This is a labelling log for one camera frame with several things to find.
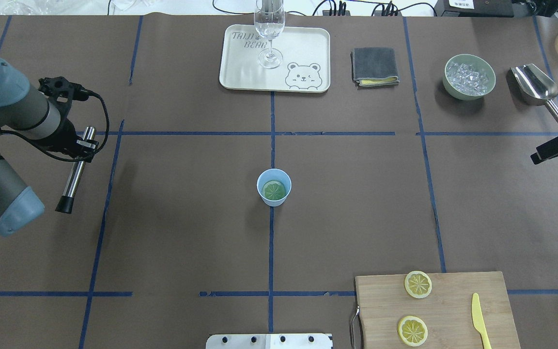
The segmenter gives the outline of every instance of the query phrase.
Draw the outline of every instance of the gray towel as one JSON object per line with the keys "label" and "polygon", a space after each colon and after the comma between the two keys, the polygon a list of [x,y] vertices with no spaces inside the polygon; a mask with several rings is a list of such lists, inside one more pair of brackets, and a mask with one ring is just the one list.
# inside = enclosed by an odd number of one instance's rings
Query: gray towel
{"label": "gray towel", "polygon": [[390,47],[364,47],[352,50],[352,80],[359,86],[374,87],[399,83],[395,51]]}

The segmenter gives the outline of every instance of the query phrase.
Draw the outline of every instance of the bear illustration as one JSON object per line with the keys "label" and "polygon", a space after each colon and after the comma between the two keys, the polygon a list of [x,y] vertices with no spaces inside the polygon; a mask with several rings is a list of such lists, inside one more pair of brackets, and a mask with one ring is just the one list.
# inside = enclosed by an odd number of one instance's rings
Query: bear illustration
{"label": "bear illustration", "polygon": [[310,65],[288,64],[288,76],[285,83],[290,89],[316,90],[322,85],[320,77],[320,65],[312,63]]}

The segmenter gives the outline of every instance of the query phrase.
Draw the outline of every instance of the wine glass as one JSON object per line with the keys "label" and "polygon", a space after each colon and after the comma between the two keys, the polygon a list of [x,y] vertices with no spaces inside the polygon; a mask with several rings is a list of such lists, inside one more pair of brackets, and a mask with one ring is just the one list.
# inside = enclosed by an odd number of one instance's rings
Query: wine glass
{"label": "wine glass", "polygon": [[277,38],[285,27],[283,0],[255,0],[254,24],[257,33],[270,43],[269,48],[260,52],[257,62],[266,69],[278,67],[283,55],[273,48],[273,38]]}

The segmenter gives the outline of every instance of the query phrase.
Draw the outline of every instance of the metal bracket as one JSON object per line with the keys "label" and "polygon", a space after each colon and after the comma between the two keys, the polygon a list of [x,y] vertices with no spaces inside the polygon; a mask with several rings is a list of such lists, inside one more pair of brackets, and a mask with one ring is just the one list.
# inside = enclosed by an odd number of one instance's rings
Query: metal bracket
{"label": "metal bracket", "polygon": [[[359,321],[359,328],[361,328],[361,307],[358,305],[356,306],[355,315],[352,316],[352,320],[350,321],[350,345],[352,345],[352,349],[357,349],[357,344],[355,343],[355,320],[358,317]],[[363,336],[361,336],[361,347],[363,347]]]}
{"label": "metal bracket", "polygon": [[325,333],[212,335],[206,349],[333,349],[332,338]]}

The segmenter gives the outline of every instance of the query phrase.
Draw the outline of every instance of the blue tape line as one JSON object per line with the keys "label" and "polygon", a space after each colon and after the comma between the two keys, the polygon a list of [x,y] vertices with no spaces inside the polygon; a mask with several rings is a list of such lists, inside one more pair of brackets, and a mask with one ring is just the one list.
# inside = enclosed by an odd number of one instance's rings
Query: blue tape line
{"label": "blue tape line", "polygon": [[109,186],[107,187],[107,196],[105,199],[105,208],[102,211],[102,221],[100,222],[100,234],[96,245],[96,254],[93,259],[92,278],[89,283],[89,292],[87,294],[86,313],[83,318],[83,326],[81,327],[81,336],[79,340],[79,349],[82,349],[85,343],[87,333],[87,323],[89,322],[89,314],[92,309],[93,289],[96,285],[96,274],[98,273],[98,265],[100,261],[100,251],[102,250],[102,239],[105,235],[105,227],[107,224],[107,211],[111,201],[111,190],[113,190],[113,178],[115,177],[115,168],[118,163],[118,153],[120,152],[120,142],[122,141],[122,129],[124,128],[124,120],[120,122],[120,130],[118,130],[118,139],[115,143],[115,152],[113,152],[113,163],[111,164],[111,176],[109,177]]}
{"label": "blue tape line", "polygon": [[1,38],[0,38],[0,51],[1,51],[1,47],[4,45],[4,40],[6,39],[6,34],[7,34],[7,29],[10,26],[10,21],[12,20],[12,16],[8,16],[8,19],[6,21],[6,26],[4,27],[4,31],[1,33]]}
{"label": "blue tape line", "polygon": [[270,132],[124,131],[126,136],[269,136]]}
{"label": "blue tape line", "polygon": [[[266,297],[267,291],[211,291],[200,292],[200,297]],[[319,297],[319,296],[339,296],[354,297],[354,291],[273,291],[274,297]]]}
{"label": "blue tape line", "polygon": [[268,333],[273,333],[273,297],[275,278],[275,208],[270,208],[270,237],[268,244]]}
{"label": "blue tape line", "polygon": [[558,289],[508,289],[507,294],[558,294]]}
{"label": "blue tape line", "polygon": [[540,27],[538,26],[538,18],[535,15],[533,15],[533,27],[535,28],[535,35],[538,38],[538,45],[540,46],[540,51],[542,52],[542,58],[544,58],[546,71],[548,72],[549,77],[552,78],[552,71],[550,69],[550,64],[548,64],[548,58],[546,57],[546,51],[544,50],[544,44],[542,43],[542,35],[540,34]]}
{"label": "blue tape line", "polygon": [[87,293],[85,291],[0,291],[0,297],[87,297]]}
{"label": "blue tape line", "polygon": [[415,77],[415,67],[412,62],[412,50],[410,49],[410,37],[408,35],[408,23],[406,17],[403,19],[403,33],[406,37],[406,49],[408,49],[408,60],[410,62],[410,76],[412,78],[412,92],[415,98],[415,106],[419,116],[419,133],[421,137],[421,147],[423,149],[423,160],[425,161],[425,173],[428,178],[428,188],[430,190],[430,203],[432,203],[432,211],[434,212],[434,221],[436,223],[436,238],[438,239],[438,259],[440,260],[440,269],[447,272],[445,266],[445,252],[443,252],[443,239],[440,235],[440,224],[438,222],[438,210],[436,210],[436,198],[434,197],[434,185],[432,184],[432,172],[430,172],[430,159],[428,157],[427,145],[425,143],[425,130],[423,129],[423,119],[421,117],[421,108],[417,100],[417,78]]}
{"label": "blue tape line", "polygon": [[319,297],[319,296],[339,296],[354,297],[354,291],[275,291],[277,297]]}
{"label": "blue tape line", "polygon": [[[394,136],[395,132],[317,132],[317,131],[283,131],[275,132],[275,116],[271,114],[271,132],[257,131],[124,131],[125,136],[271,136],[271,142],[275,136]],[[97,135],[104,135],[104,131],[96,132]],[[271,143],[272,154],[274,154],[274,143]]]}
{"label": "blue tape line", "polygon": [[558,132],[417,132],[426,136],[546,136],[556,137]]}
{"label": "blue tape line", "polygon": [[275,91],[270,92],[270,168],[275,168]]}
{"label": "blue tape line", "polygon": [[200,292],[200,297],[268,297],[268,291],[212,291]]}
{"label": "blue tape line", "polygon": [[132,297],[133,292],[94,292],[93,297]]}
{"label": "blue tape line", "polygon": [[395,132],[277,132],[279,136],[394,136]]}
{"label": "blue tape line", "polygon": [[133,59],[130,62],[130,77],[128,77],[128,86],[133,84],[133,73],[135,72],[135,61],[137,61],[137,48],[139,47],[139,38],[141,37],[142,24],[143,16],[139,16],[139,24],[137,25],[137,38],[135,38],[135,48],[133,49]]}

